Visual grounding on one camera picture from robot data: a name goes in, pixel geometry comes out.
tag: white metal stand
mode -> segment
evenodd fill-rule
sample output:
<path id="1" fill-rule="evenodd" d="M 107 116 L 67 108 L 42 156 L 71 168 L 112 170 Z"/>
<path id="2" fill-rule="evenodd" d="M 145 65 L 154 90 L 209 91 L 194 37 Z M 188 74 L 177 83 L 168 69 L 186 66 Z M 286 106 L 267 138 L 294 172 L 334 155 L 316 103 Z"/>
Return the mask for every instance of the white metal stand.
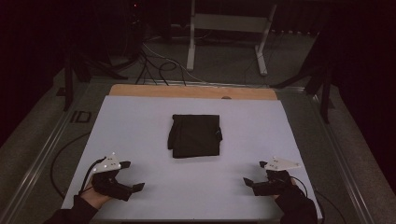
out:
<path id="1" fill-rule="evenodd" d="M 187 69 L 189 71 L 194 69 L 195 29 L 242 31 L 262 33 L 262 42 L 255 47 L 255 51 L 260 68 L 260 74 L 267 75 L 267 68 L 262 56 L 262 50 L 269 34 L 275 11 L 276 5 L 272 5 L 270 14 L 267 18 L 200 14 L 195 13 L 195 0 L 191 0 L 190 47 L 187 58 Z"/>

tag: black cable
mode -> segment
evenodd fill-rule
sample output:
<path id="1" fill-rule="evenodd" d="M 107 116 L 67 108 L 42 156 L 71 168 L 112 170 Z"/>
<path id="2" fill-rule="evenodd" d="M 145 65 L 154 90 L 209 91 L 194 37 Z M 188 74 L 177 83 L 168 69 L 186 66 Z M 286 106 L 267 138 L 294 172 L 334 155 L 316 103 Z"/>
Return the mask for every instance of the black cable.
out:
<path id="1" fill-rule="evenodd" d="M 147 62 L 148 62 L 149 64 L 151 64 L 153 67 L 155 67 L 155 68 L 158 69 L 158 74 L 160 75 L 160 78 L 163 80 L 163 82 L 165 82 L 166 86 L 169 86 L 168 82 L 166 81 L 166 79 L 163 77 L 163 74 L 162 74 L 162 71 L 166 71 L 166 70 L 163 69 L 163 66 L 164 66 L 166 63 L 163 63 L 160 67 L 157 67 L 157 65 L 155 65 L 152 61 L 150 61 L 147 57 L 146 57 L 146 60 L 147 60 Z"/>
<path id="2" fill-rule="evenodd" d="M 163 69 L 163 67 L 165 67 L 168 64 L 172 64 L 174 67 L 169 68 L 169 69 Z M 158 70 L 158 72 L 160 73 L 160 77 L 163 79 L 163 81 L 166 83 L 167 86 L 169 86 L 169 85 L 166 82 L 165 78 L 163 77 L 162 71 L 173 71 L 176 68 L 177 68 L 177 65 L 175 63 L 163 63 L 163 64 L 161 64 L 160 69 Z"/>
<path id="3" fill-rule="evenodd" d="M 84 189 L 80 194 L 83 194 L 85 191 L 89 190 L 89 189 L 93 189 L 93 187 L 89 187 L 87 189 Z"/>
<path id="4" fill-rule="evenodd" d="M 61 149 L 59 149 L 59 151 L 56 153 L 55 157 L 52 160 L 52 163 L 50 165 L 50 169 L 49 169 L 49 178 L 50 178 L 50 183 L 52 184 L 52 186 L 55 188 L 56 192 L 64 199 L 64 195 L 62 194 L 62 192 L 58 189 L 58 187 L 55 184 L 55 180 L 53 178 L 53 167 L 55 166 L 55 162 L 58 159 L 59 155 L 61 155 L 61 153 L 71 144 L 73 144 L 74 142 L 76 142 L 77 140 L 83 138 L 84 136 L 90 134 L 91 132 L 88 133 L 84 133 L 82 135 L 80 135 L 79 137 L 73 139 L 72 141 L 68 142 L 66 145 L 64 145 Z"/>
<path id="5" fill-rule="evenodd" d="M 244 75 L 244 85 L 247 86 L 247 87 L 251 87 L 251 86 L 249 86 L 249 85 L 247 84 L 247 71 L 248 71 L 248 69 L 250 68 L 250 66 L 253 65 L 253 63 L 254 63 L 255 61 L 257 61 L 258 59 L 260 59 L 260 57 L 256 57 L 256 58 L 254 58 L 253 60 L 251 60 L 250 64 L 248 65 L 248 67 L 245 69 L 245 71 L 244 71 L 244 73 L 243 73 L 243 75 Z M 262 86 L 264 86 L 264 85 L 265 85 L 265 79 L 263 80 L 263 83 L 262 83 L 260 86 L 258 86 L 257 88 L 262 87 Z"/>
<path id="6" fill-rule="evenodd" d="M 317 193 L 318 195 L 320 195 L 323 199 L 325 199 L 327 202 L 329 202 L 332 207 L 335 208 L 335 210 L 337 210 L 337 212 L 340 214 L 341 219 L 343 219 L 344 223 L 347 224 L 346 219 L 344 218 L 343 214 L 341 213 L 341 211 L 337 208 L 337 206 L 335 206 L 334 203 L 332 203 L 332 201 L 330 201 L 330 199 L 328 199 L 326 196 L 324 196 L 322 193 L 320 193 L 317 189 L 315 189 L 315 193 Z"/>
<path id="7" fill-rule="evenodd" d="M 269 63 L 271 62 L 271 58 L 272 58 L 272 56 L 273 56 L 273 54 L 274 54 L 274 51 L 275 51 L 277 48 L 279 48 L 280 44 L 282 43 L 282 39 L 283 39 L 283 36 L 284 36 L 284 35 L 285 35 L 284 33 L 282 33 L 282 34 L 280 35 L 278 44 L 276 45 L 275 48 L 273 48 L 273 45 L 275 44 L 276 39 L 275 39 L 274 42 L 271 44 L 271 48 L 269 49 L 269 50 L 271 50 L 271 53 L 270 53 L 270 56 L 268 57 L 267 64 L 269 64 Z"/>
<path id="8" fill-rule="evenodd" d="M 141 50 L 141 55 L 146 59 L 147 63 L 151 64 L 153 67 L 160 69 L 160 67 L 158 67 L 156 64 L 154 64 L 152 61 L 149 60 L 149 56 L 146 54 L 145 51 Z"/>
<path id="9" fill-rule="evenodd" d="M 78 195 L 81 195 L 81 194 L 84 192 L 85 185 L 86 185 L 86 183 L 87 183 L 88 177 L 90 176 L 90 173 L 91 173 L 91 170 L 93 169 L 93 167 L 94 167 L 96 164 L 101 163 L 101 162 L 104 161 L 105 159 L 106 159 L 106 157 L 104 157 L 104 158 L 101 159 L 101 160 L 97 160 L 97 161 L 95 161 L 95 162 L 90 166 L 90 168 L 89 168 L 88 171 L 87 171 L 87 174 L 85 174 L 84 181 L 82 182 L 81 190 L 78 192 Z"/>
<path id="10" fill-rule="evenodd" d="M 145 73 L 145 75 L 143 75 L 143 83 L 142 83 L 142 85 L 145 85 L 146 84 L 146 74 L 147 74 L 148 72 L 146 72 Z"/>
<path id="11" fill-rule="evenodd" d="M 184 86 L 187 86 L 186 80 L 185 80 L 185 78 L 184 78 L 183 69 L 182 69 L 182 67 L 181 67 L 181 65 L 180 65 L 180 63 L 179 63 L 178 61 L 176 61 L 176 60 L 174 60 L 174 59 L 171 59 L 171 58 L 158 57 L 158 56 L 154 56 L 154 55 L 147 55 L 146 53 L 145 53 L 145 56 L 146 56 L 147 58 L 165 59 L 165 60 L 167 60 L 167 61 L 170 61 L 170 63 L 174 65 L 173 68 L 164 70 L 164 69 L 161 69 L 161 66 L 163 66 L 164 63 L 163 63 L 160 67 L 155 66 L 155 64 L 151 64 L 151 65 L 153 65 L 155 68 L 157 68 L 159 71 L 167 71 L 167 72 L 170 72 L 170 71 L 175 70 L 175 69 L 177 68 L 177 66 L 178 66 L 178 67 L 180 68 L 180 74 L 181 74 L 181 79 L 182 79 L 182 81 L 183 81 L 183 84 L 184 84 Z"/>
<path id="12" fill-rule="evenodd" d="M 297 180 L 298 182 L 300 182 L 303 185 L 303 187 L 305 189 L 305 197 L 307 198 L 308 197 L 308 191 L 306 190 L 305 184 L 301 180 L 299 180 L 298 178 L 296 178 L 294 176 L 290 176 L 290 177 L 295 179 L 295 180 Z"/>
<path id="13" fill-rule="evenodd" d="M 139 82 L 140 78 L 143 76 L 143 73 L 145 72 L 145 70 L 148 66 L 148 61 L 147 61 L 146 57 L 143 56 L 143 58 L 145 59 L 143 69 L 142 69 L 142 71 L 140 71 L 139 77 L 137 77 L 136 82 L 134 83 L 135 85 Z"/>
<path id="14" fill-rule="evenodd" d="M 154 77 L 152 76 L 152 74 L 150 73 L 150 71 L 149 71 L 149 68 L 148 67 L 146 67 L 146 71 L 147 71 L 147 73 L 146 74 L 148 74 L 149 75 L 149 77 L 151 77 L 151 80 L 155 83 L 155 85 L 158 85 L 158 83 L 155 81 L 155 79 L 154 79 Z M 146 82 L 146 74 L 145 74 L 145 76 L 144 76 L 144 82 L 143 82 L 143 84 Z"/>

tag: black cloth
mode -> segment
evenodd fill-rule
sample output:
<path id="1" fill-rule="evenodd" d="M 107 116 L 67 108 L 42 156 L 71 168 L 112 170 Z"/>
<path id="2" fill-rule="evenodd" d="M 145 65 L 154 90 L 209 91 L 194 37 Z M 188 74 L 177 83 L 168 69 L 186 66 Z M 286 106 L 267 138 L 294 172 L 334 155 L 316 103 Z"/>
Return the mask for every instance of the black cloth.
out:
<path id="1" fill-rule="evenodd" d="M 280 219 L 281 224 L 318 223 L 318 214 L 314 202 L 306 198 L 297 186 L 285 189 L 276 198 L 275 202 L 285 214 Z"/>
<path id="2" fill-rule="evenodd" d="M 219 155 L 219 115 L 174 115 L 173 120 L 168 149 L 174 158 Z"/>
<path id="3" fill-rule="evenodd" d="M 57 210 L 44 224 L 88 224 L 97 212 L 96 208 L 75 195 L 74 205 L 71 209 Z"/>

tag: wire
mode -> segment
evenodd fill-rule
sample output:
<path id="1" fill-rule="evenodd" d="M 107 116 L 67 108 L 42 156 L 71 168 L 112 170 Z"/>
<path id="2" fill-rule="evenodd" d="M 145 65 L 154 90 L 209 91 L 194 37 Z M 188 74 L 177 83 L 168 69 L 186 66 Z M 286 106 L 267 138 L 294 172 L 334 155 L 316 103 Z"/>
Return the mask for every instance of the wire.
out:
<path id="1" fill-rule="evenodd" d="M 272 56 L 273 56 L 273 54 L 274 54 L 274 51 L 275 51 L 277 48 L 279 48 L 280 44 L 282 43 L 282 40 L 283 40 L 283 36 L 284 36 L 284 35 L 285 35 L 285 33 L 282 33 L 282 34 L 280 35 L 278 44 L 276 45 L 275 48 L 273 48 L 273 45 L 275 44 L 276 39 L 275 39 L 274 42 L 271 44 L 271 47 L 270 47 L 270 49 L 269 49 L 269 51 L 271 50 L 271 54 L 270 54 L 270 56 L 268 57 L 267 64 L 269 64 L 269 63 L 271 62 L 271 58 L 272 58 Z"/>
<path id="2" fill-rule="evenodd" d="M 145 69 L 147 68 L 147 65 L 148 65 L 148 61 L 146 59 L 145 62 L 143 63 L 143 69 L 142 71 L 140 71 L 139 77 L 136 79 L 136 82 L 134 83 L 135 85 L 137 84 L 137 82 L 139 82 L 140 78 L 143 76 Z"/>
<path id="3" fill-rule="evenodd" d="M 148 67 L 146 68 L 146 70 L 147 70 L 146 74 L 148 74 L 149 77 L 151 77 L 151 80 L 152 80 L 152 81 L 155 83 L 155 85 L 157 86 L 158 83 L 155 81 L 155 79 L 154 79 L 154 77 L 152 76 L 152 74 L 150 73 Z M 146 74 L 145 74 L 144 77 L 143 77 L 143 84 L 145 84 L 145 82 L 146 82 Z"/>
<path id="4" fill-rule="evenodd" d="M 59 188 L 56 186 L 55 184 L 55 180 L 53 178 L 53 168 L 55 166 L 55 162 L 58 159 L 59 155 L 61 155 L 61 153 L 67 148 L 69 147 L 71 144 L 73 144 L 74 142 L 76 142 L 77 140 L 89 135 L 91 132 L 88 133 L 84 133 L 82 135 L 80 135 L 79 137 L 73 139 L 72 141 L 68 142 L 66 145 L 64 145 L 61 149 L 59 149 L 59 151 L 56 153 L 55 157 L 52 160 L 52 163 L 50 165 L 50 169 L 49 169 L 49 178 L 50 178 L 50 183 L 52 184 L 52 186 L 55 188 L 56 192 L 64 199 L 64 194 L 59 190 Z"/>
<path id="5" fill-rule="evenodd" d="M 90 168 L 89 168 L 88 171 L 87 171 L 87 174 L 85 174 L 84 181 L 82 182 L 81 190 L 78 192 L 78 195 L 81 195 L 81 194 L 84 192 L 84 188 L 85 188 L 85 185 L 86 185 L 86 183 L 87 183 L 88 176 L 90 176 L 90 173 L 91 173 L 91 170 L 93 169 L 93 167 L 94 167 L 96 164 L 101 163 L 101 162 L 104 161 L 105 159 L 106 159 L 106 157 L 104 157 L 104 158 L 101 159 L 101 160 L 97 160 L 97 161 L 95 161 L 95 162 L 90 166 Z"/>
<path id="6" fill-rule="evenodd" d="M 84 189 L 82 192 L 81 192 L 81 194 L 83 194 L 85 191 L 88 191 L 89 189 L 92 189 L 93 187 L 89 187 L 89 188 L 87 188 L 87 189 Z"/>
<path id="7" fill-rule="evenodd" d="M 257 61 L 257 60 L 260 59 L 260 57 L 263 57 L 263 55 L 261 55 L 261 56 L 259 56 L 259 57 L 256 57 L 256 58 L 254 58 L 253 60 L 251 60 L 250 64 L 248 65 L 248 67 L 245 69 L 245 71 L 244 71 L 244 73 L 243 73 L 243 75 L 244 75 L 244 85 L 245 85 L 246 87 L 249 87 L 249 88 L 260 88 L 260 87 L 266 85 L 266 84 L 265 84 L 265 81 L 264 81 L 261 85 L 259 85 L 259 86 L 257 86 L 257 87 L 249 86 L 249 85 L 247 84 L 247 71 L 248 71 L 248 69 L 250 68 L 250 66 L 251 66 L 255 61 Z"/>
<path id="8" fill-rule="evenodd" d="M 303 187 L 305 189 L 305 197 L 307 198 L 308 197 L 308 191 L 306 190 L 305 184 L 301 180 L 299 180 L 298 178 L 296 178 L 294 176 L 290 176 L 290 177 L 295 179 L 295 180 L 297 180 L 298 182 L 300 182 L 303 185 Z"/>
<path id="9" fill-rule="evenodd" d="M 185 78 L 184 78 L 184 73 L 183 73 L 183 70 L 182 70 L 182 66 L 180 65 L 180 63 L 179 63 L 178 61 L 173 60 L 173 59 L 169 59 L 169 58 L 165 58 L 165 57 L 163 57 L 162 55 L 159 55 L 159 54 L 157 54 L 157 53 L 155 53 L 155 54 L 158 55 L 158 56 L 147 55 L 146 52 L 144 52 L 144 51 L 142 51 L 142 54 L 143 54 L 143 57 L 145 57 L 145 59 L 148 60 L 148 62 L 149 62 L 152 66 L 154 66 L 155 68 L 157 68 L 157 69 L 159 70 L 160 77 L 163 79 L 163 81 L 166 83 L 166 85 L 168 85 L 168 83 L 167 83 L 166 80 L 164 79 L 163 74 L 162 74 L 162 71 L 173 71 L 173 70 L 175 70 L 175 69 L 177 68 L 177 66 L 179 66 L 179 68 L 180 68 L 180 74 L 181 74 L 181 78 L 182 78 L 182 80 L 183 80 L 184 86 L 187 86 L 186 80 L 185 80 Z M 154 63 L 152 63 L 152 62 L 148 59 L 148 57 L 165 59 L 165 60 L 169 61 L 170 63 L 163 63 L 160 67 L 157 67 Z M 167 64 L 172 64 L 174 67 L 169 68 L 169 69 L 163 69 L 163 67 L 166 66 Z"/>
<path id="10" fill-rule="evenodd" d="M 330 201 L 330 199 L 328 199 L 326 196 L 324 196 L 322 193 L 320 193 L 317 189 L 314 189 L 315 193 L 317 193 L 318 195 L 320 195 L 323 199 L 325 199 L 327 202 L 329 202 L 332 207 L 335 208 L 335 210 L 337 210 L 337 212 L 340 214 L 341 219 L 343 219 L 344 223 L 347 224 L 346 219 L 344 218 L 343 214 L 341 213 L 341 211 L 337 208 L 337 206 L 335 206 L 334 203 L 332 203 L 332 201 Z"/>
<path id="11" fill-rule="evenodd" d="M 203 82 L 203 83 L 205 83 L 205 84 L 218 86 L 216 83 L 207 82 L 207 81 L 201 80 L 201 79 L 198 78 L 198 77 L 193 76 L 192 74 L 189 73 L 189 71 L 188 71 L 183 65 L 181 65 L 180 63 L 178 63 L 178 62 L 175 61 L 175 60 L 166 58 L 166 57 L 162 56 L 161 54 L 158 54 L 158 53 L 154 52 L 154 51 L 151 50 L 145 43 L 143 43 L 143 46 L 145 46 L 146 49 L 148 49 L 151 53 L 157 55 L 158 57 L 160 57 L 160 58 L 162 58 L 162 59 L 165 59 L 166 61 L 175 63 L 175 64 L 177 64 L 178 66 L 180 66 L 180 67 L 187 73 L 187 75 L 188 75 L 189 77 L 191 77 L 191 78 L 193 78 L 193 79 L 195 79 L 195 80 L 197 80 L 197 81 Z"/>

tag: white board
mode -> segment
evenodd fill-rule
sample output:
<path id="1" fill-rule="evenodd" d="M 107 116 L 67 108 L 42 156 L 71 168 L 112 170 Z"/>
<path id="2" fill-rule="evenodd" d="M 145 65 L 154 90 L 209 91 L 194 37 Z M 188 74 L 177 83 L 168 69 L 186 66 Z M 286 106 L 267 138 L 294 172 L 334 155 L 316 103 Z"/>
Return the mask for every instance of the white board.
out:
<path id="1" fill-rule="evenodd" d="M 219 115 L 220 155 L 172 158 L 167 138 L 174 114 Z M 259 161 L 274 156 L 304 164 L 280 101 L 107 96 L 63 208 L 72 207 L 90 165 L 112 152 L 132 163 L 118 174 L 121 184 L 146 185 L 128 202 L 105 204 L 96 219 L 278 219 L 282 212 L 274 200 L 255 197 L 243 177 L 266 181 Z M 305 183 L 317 203 L 304 166 L 290 175 Z"/>

